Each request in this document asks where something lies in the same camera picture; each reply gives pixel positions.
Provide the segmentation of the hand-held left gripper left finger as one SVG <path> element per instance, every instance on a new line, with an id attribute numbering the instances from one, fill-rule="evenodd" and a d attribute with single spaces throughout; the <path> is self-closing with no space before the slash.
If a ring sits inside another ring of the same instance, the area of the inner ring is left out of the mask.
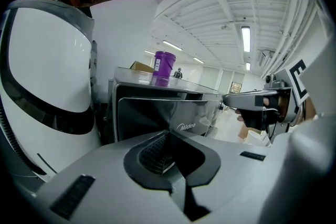
<path id="1" fill-rule="evenodd" d="M 43 184 L 32 200 L 48 223 L 187 223 L 163 172 L 166 131 L 102 146 Z"/>

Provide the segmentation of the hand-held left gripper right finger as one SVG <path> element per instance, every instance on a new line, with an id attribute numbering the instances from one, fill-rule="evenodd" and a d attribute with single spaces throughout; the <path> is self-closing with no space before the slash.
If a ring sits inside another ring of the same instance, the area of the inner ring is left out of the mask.
<path id="1" fill-rule="evenodd" d="M 261 147 L 174 133 L 170 145 L 185 178 L 182 212 L 170 223 L 282 223 L 281 137 Z"/>

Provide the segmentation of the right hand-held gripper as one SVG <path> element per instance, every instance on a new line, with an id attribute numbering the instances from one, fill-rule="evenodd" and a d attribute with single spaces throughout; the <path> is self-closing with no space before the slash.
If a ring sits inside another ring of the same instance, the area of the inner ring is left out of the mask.
<path id="1" fill-rule="evenodd" d="M 300 80 L 306 68 L 302 59 L 296 60 L 276 73 L 267 74 L 261 90 L 223 96 L 223 103 L 235 108 L 244 123 L 239 138 L 247 142 L 253 134 L 272 143 L 276 136 L 306 119 L 309 95 Z"/>

